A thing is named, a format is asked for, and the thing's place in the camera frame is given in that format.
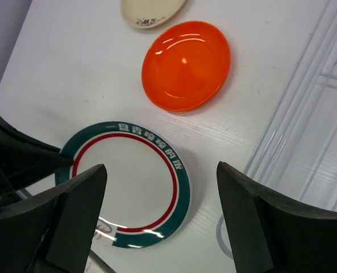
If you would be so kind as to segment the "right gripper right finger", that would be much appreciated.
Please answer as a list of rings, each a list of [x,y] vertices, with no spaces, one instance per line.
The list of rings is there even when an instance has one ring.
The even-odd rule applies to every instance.
[[[225,162],[217,184],[237,272],[337,272],[337,212],[278,193]]]

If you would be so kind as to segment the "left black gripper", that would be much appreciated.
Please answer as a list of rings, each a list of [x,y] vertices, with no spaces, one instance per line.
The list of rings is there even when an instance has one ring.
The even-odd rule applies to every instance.
[[[71,165],[71,156],[27,137],[0,116],[0,206],[23,200],[19,189]]]

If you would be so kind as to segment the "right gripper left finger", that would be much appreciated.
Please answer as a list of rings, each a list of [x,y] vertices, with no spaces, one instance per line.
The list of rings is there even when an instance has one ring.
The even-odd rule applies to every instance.
[[[98,164],[0,208],[0,272],[84,272],[106,183]]]

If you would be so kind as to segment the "white plate teal red rim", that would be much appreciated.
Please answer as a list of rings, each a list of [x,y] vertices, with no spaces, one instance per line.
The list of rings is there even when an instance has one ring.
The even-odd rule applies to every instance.
[[[167,239],[184,222],[192,200],[189,176],[178,153],[154,131],[101,122],[73,135],[61,153],[74,163],[56,172],[56,184],[96,164],[106,168],[96,242],[141,249]]]

